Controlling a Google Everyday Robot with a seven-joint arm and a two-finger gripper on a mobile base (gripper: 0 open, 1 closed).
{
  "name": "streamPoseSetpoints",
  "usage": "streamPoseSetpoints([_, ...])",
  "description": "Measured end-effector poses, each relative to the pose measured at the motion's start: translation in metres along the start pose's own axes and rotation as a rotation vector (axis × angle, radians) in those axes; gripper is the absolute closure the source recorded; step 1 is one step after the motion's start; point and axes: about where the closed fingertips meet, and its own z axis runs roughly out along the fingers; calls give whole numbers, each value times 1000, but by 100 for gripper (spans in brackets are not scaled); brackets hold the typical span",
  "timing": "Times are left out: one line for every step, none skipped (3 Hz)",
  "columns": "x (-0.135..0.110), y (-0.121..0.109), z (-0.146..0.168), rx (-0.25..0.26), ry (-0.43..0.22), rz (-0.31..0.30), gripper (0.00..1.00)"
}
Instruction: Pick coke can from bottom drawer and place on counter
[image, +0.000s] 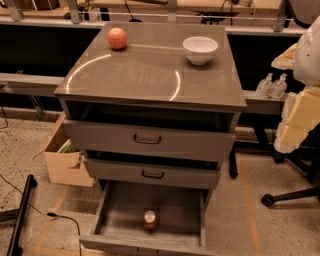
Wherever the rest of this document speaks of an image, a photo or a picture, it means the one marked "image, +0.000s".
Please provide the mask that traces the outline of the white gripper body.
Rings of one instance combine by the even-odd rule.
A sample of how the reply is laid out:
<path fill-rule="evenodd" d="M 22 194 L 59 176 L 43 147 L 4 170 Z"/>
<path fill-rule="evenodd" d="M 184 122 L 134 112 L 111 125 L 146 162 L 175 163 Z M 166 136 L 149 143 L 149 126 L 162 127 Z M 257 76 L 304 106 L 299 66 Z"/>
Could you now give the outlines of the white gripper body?
<path fill-rule="evenodd" d="M 319 122 L 320 87 L 306 86 L 298 94 L 289 93 L 281 117 L 285 122 Z"/>

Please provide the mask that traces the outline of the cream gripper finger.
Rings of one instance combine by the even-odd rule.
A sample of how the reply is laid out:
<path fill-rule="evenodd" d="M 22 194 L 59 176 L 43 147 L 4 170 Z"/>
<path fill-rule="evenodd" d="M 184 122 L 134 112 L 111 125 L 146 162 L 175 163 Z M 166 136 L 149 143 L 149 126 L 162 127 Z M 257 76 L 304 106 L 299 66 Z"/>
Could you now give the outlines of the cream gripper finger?
<path fill-rule="evenodd" d="M 306 139 L 319 122 L 285 122 L 279 123 L 276 131 L 274 148 L 280 153 L 291 153 Z"/>

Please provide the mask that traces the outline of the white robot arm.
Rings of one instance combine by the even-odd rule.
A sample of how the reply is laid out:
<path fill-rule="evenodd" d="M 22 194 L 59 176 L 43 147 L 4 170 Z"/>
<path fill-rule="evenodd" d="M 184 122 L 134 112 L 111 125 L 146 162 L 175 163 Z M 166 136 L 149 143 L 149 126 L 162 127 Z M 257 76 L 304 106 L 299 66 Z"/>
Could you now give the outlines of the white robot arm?
<path fill-rule="evenodd" d="M 292 69 L 294 79 L 305 84 L 301 92 L 287 96 L 276 132 L 274 148 L 291 153 L 320 123 L 320 16 L 271 66 Z"/>

